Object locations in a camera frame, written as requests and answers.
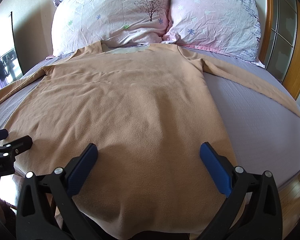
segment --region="hanging clothes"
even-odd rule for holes
[[[0,60],[0,80],[1,82],[4,82],[5,78],[9,76],[6,69],[4,68],[3,62]]]
[[[9,51],[7,53],[7,55],[10,57],[11,61],[17,59],[17,54],[16,54],[16,50],[12,49],[11,51]]]
[[[16,75],[14,73],[14,70],[13,70],[13,67],[15,66],[14,63],[12,62],[11,58],[9,57],[8,54],[6,54],[4,57],[3,57],[3,60],[7,66],[7,70],[8,70],[8,74],[11,75],[12,77],[12,80],[13,81],[16,81],[17,78],[16,78]]]

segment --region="wrinkled fabric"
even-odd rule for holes
[[[200,144],[237,164],[203,71],[274,96],[300,115],[292,98],[221,60],[168,44],[108,54],[97,42],[0,91],[3,101],[45,75],[5,125],[7,141],[28,134],[34,142],[15,165],[49,173],[95,143],[98,161],[74,197],[81,211],[118,239],[145,230],[200,232],[224,200]]]
[[[105,45],[102,46],[104,52],[110,53],[130,53],[146,48],[138,46],[109,51]],[[235,57],[204,50],[189,50],[243,68],[290,96],[287,90],[264,69],[256,68]],[[44,60],[24,77],[64,57],[67,56]],[[247,172],[254,174],[262,174],[265,170],[271,171],[277,187],[279,190],[283,189],[300,171],[300,118],[252,89],[206,72],[203,75],[226,127],[238,164]],[[3,129],[13,111],[39,81],[41,78],[0,104],[0,129]]]
[[[260,37],[255,0],[171,0],[163,39],[258,62]]]
[[[53,55],[99,40],[110,48],[160,43],[168,8],[169,0],[63,0],[52,23]]]

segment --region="bed mattress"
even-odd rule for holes
[[[103,47],[103,51],[108,53],[129,53],[136,50],[142,48],[109,50]],[[213,52],[189,50],[237,65],[289,94],[261,67]],[[25,76],[68,56],[44,60]],[[221,114],[239,165],[247,172],[256,174],[270,170],[277,186],[284,187],[300,171],[300,118],[279,103],[252,89],[209,73],[204,73],[204,78]],[[31,83],[0,105],[0,129],[40,80]]]

